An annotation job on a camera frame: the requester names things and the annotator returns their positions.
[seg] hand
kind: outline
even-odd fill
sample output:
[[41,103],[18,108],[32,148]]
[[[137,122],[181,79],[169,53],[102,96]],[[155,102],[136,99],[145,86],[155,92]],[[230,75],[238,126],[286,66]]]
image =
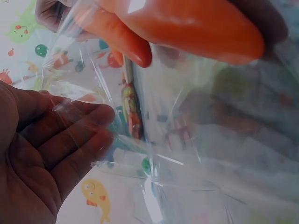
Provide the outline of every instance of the hand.
[[[62,102],[71,121],[52,110]],[[64,199],[112,144],[105,127],[113,119],[106,105],[0,82],[0,223],[54,224]]]
[[[288,37],[282,16],[269,0],[229,0],[235,7],[226,0],[188,0],[184,8],[183,0],[173,0],[171,4],[145,0],[140,5],[132,0],[97,1],[98,10],[81,4],[73,16],[75,22],[142,67],[151,63],[148,42],[245,64],[261,58]],[[215,20],[215,13],[223,19]]]
[[77,0],[37,0],[36,21],[57,32],[64,13],[68,13]]

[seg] clear plastic film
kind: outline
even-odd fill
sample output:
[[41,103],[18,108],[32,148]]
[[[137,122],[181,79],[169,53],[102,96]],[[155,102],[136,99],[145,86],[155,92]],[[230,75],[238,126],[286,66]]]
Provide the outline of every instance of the clear plastic film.
[[77,102],[114,109],[114,143],[92,165],[140,179],[136,219],[299,223],[294,4],[90,0],[65,16],[42,87],[71,99],[65,120],[85,117]]

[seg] palm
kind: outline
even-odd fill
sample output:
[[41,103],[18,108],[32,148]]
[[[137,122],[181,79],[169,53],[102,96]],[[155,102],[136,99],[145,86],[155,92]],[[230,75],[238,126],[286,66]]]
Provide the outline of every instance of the palm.
[[61,119],[49,95],[0,83],[1,93],[7,89],[10,99],[0,98],[0,223],[54,224],[64,199],[112,143],[105,127],[113,111],[73,102],[71,120]]

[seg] green balloon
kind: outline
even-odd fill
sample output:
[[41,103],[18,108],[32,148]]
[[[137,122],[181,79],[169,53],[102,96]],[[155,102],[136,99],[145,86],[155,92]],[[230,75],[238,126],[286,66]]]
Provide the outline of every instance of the green balloon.
[[39,45],[36,46],[35,52],[40,57],[46,57],[47,52],[48,52],[48,48],[43,44],[39,44]]

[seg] yellow fish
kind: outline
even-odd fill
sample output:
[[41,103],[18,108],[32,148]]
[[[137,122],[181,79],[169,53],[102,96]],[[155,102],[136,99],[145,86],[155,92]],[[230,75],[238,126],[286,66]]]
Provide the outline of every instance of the yellow fish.
[[100,207],[102,209],[102,218],[100,224],[104,221],[110,223],[109,213],[111,210],[108,193],[102,183],[97,180],[89,179],[82,183],[81,190],[84,197],[87,199],[87,204]]
[[37,73],[38,72],[39,69],[38,69],[38,67],[35,64],[33,64],[30,61],[26,61],[26,63],[29,64],[29,68],[28,68],[29,71],[31,71],[33,73]]

